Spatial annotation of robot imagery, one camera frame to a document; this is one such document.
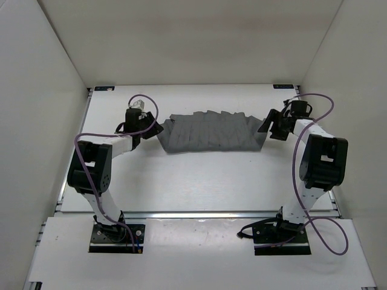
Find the grey pleated skirt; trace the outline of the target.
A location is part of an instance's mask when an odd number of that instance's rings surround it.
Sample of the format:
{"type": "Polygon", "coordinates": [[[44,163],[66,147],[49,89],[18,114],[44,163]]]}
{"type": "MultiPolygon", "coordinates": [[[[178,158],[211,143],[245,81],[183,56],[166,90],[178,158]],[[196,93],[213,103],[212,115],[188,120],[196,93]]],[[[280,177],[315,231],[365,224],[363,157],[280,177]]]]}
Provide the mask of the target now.
{"type": "Polygon", "coordinates": [[[172,114],[161,125],[157,138],[166,153],[259,152],[267,134],[263,121],[243,112],[194,112],[172,114]]]}

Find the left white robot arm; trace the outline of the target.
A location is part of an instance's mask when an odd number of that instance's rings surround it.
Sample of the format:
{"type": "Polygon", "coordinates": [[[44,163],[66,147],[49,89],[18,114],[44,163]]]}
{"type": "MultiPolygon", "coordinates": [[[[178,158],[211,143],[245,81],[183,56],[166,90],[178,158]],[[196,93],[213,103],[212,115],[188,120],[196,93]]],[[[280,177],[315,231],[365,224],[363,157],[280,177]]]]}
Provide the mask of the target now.
{"type": "Polygon", "coordinates": [[[134,237],[109,191],[112,159],[133,151],[142,139],[147,140],[162,131],[163,127],[151,112],[130,107],[115,134],[81,133],[74,139],[67,183],[89,202],[95,223],[114,242],[127,238],[134,243],[134,237]]]}

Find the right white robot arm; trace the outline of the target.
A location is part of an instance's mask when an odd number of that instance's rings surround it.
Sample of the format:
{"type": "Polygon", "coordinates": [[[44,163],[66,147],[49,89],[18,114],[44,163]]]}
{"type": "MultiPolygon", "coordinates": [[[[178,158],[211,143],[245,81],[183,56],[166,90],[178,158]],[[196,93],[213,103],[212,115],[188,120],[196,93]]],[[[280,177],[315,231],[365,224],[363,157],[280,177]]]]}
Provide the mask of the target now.
{"type": "Polygon", "coordinates": [[[326,192],[341,185],[345,177],[348,141],[322,129],[310,117],[312,106],[303,100],[284,101],[281,111],[272,109],[259,132],[270,132],[270,138],[285,141],[297,136],[296,147],[304,143],[299,165],[292,164],[295,198],[282,206],[275,217],[242,227],[240,239],[259,240],[267,247],[279,247],[295,240],[305,226],[312,223],[309,212],[326,192]]]}

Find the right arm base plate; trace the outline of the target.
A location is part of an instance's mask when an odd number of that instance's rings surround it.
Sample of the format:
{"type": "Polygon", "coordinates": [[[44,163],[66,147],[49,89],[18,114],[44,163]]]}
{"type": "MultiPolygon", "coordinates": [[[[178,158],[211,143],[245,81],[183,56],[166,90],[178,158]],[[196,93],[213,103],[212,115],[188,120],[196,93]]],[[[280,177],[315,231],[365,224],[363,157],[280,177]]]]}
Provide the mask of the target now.
{"type": "Polygon", "coordinates": [[[255,256],[311,255],[306,230],[279,231],[273,222],[252,227],[255,256]]]}

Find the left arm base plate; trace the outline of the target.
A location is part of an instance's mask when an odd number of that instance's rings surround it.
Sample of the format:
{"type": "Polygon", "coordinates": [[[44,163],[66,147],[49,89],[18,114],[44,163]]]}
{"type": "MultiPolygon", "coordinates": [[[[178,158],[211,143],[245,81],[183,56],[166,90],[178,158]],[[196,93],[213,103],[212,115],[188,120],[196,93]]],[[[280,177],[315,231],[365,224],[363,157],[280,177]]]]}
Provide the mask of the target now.
{"type": "Polygon", "coordinates": [[[133,235],[133,239],[126,228],[118,229],[93,225],[89,241],[89,253],[117,253],[117,254],[142,254],[145,241],[145,224],[126,224],[133,235]]]}

